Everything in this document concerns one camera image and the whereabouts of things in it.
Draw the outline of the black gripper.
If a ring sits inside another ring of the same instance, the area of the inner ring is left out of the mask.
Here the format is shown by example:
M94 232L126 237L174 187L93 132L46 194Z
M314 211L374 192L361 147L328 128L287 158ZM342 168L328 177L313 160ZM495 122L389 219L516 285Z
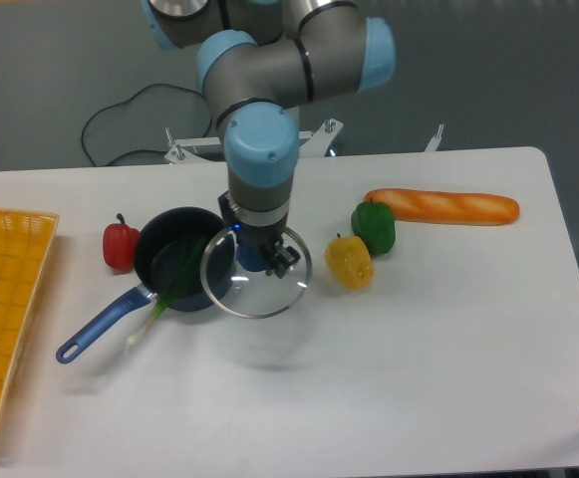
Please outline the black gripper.
M274 209L253 211L236 203L226 191L218 197L218 206L226 227L238 240L259 248L267 276L283 278L285 269L299 262L300 253L281 239L287 224L289 200Z

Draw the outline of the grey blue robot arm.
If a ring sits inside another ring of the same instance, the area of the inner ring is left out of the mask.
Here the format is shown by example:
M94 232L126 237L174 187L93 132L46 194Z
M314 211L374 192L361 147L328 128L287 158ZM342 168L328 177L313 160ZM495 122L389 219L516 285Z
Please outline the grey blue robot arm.
M156 42L196 46L197 83L228 170L221 214L242 266L285 275L301 258L283 242L299 129L295 108L386 83L396 42L354 1L145 1Z

